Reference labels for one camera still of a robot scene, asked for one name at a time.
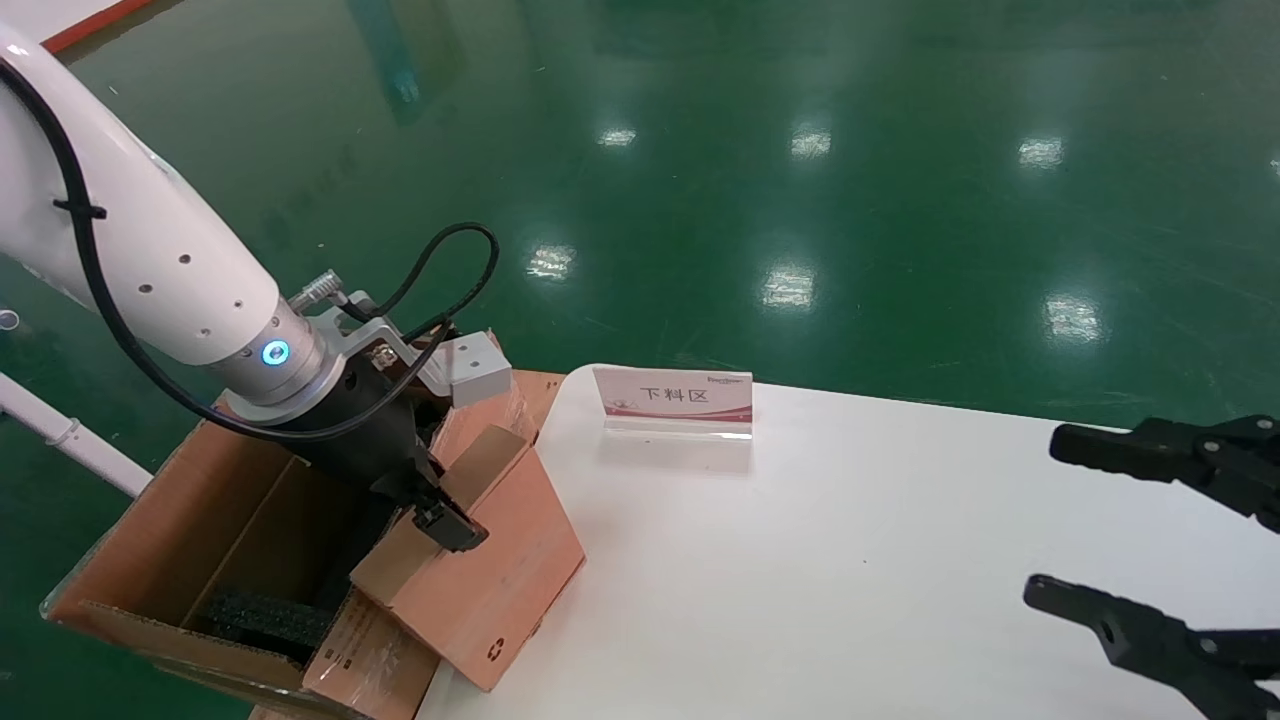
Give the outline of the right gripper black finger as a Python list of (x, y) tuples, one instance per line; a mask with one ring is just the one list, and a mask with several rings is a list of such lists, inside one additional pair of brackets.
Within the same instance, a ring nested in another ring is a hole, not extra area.
[(1062, 424), (1050, 456), (1138, 480), (1180, 482), (1279, 532), (1279, 421), (1271, 416), (1210, 427), (1147, 418), (1129, 432)]
[(1275, 719), (1277, 696), (1262, 682), (1279, 674), (1279, 630), (1193, 629), (1149, 605), (1036, 574), (1027, 606), (1084, 626), (1108, 662), (1175, 689), (1207, 719)]

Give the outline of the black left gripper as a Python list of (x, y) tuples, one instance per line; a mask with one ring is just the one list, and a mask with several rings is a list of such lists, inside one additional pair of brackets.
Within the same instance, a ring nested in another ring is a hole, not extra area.
[[(390, 387), (366, 357), (352, 357), (328, 396), (292, 420), (291, 430), (320, 430), (351, 419)], [(433, 401), (404, 391), (358, 428), (325, 441), (292, 442), (291, 452), (334, 480), (385, 495), (401, 507), (413, 505), (413, 525), (420, 532), (449, 552), (468, 552), (488, 539), (489, 530), (448, 495), (424, 492), (442, 471), (429, 457), (429, 445), (444, 419)]]

